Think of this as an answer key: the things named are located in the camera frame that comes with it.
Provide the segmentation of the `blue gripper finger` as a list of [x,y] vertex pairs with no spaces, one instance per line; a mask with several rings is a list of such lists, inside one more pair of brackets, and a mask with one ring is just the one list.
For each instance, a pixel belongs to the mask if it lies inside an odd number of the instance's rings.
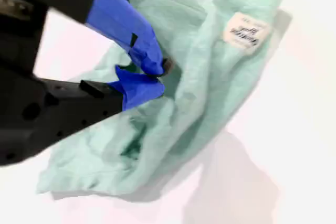
[[160,97],[157,76],[115,67],[114,82],[42,81],[41,101],[34,103],[34,154],[86,127]]
[[169,72],[172,63],[163,57],[153,27],[129,0],[50,0],[49,4],[115,41],[145,74],[161,77]]

